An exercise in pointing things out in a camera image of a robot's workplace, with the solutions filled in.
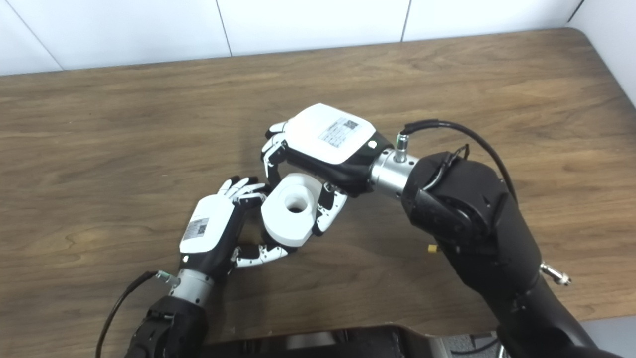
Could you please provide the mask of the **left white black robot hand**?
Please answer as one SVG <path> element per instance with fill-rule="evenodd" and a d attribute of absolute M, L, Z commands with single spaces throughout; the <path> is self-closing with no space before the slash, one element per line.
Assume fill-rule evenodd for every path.
<path fill-rule="evenodd" d="M 297 248 L 275 241 L 266 230 L 263 243 L 239 244 L 247 214 L 261 208 L 271 191 L 257 177 L 233 176 L 217 193 L 200 199 L 179 243 L 179 269 L 221 279 L 235 268 L 256 267 L 295 253 Z"/>

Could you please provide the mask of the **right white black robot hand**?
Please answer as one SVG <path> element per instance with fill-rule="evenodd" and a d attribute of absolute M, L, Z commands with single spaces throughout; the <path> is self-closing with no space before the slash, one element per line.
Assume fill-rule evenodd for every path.
<path fill-rule="evenodd" d="M 321 103 L 272 125 L 265 137 L 261 160 L 271 186 L 280 183 L 283 162 L 324 181 L 311 226 L 316 236 L 327 231 L 347 198 L 373 191 L 373 164 L 384 151 L 393 149 L 367 120 Z"/>

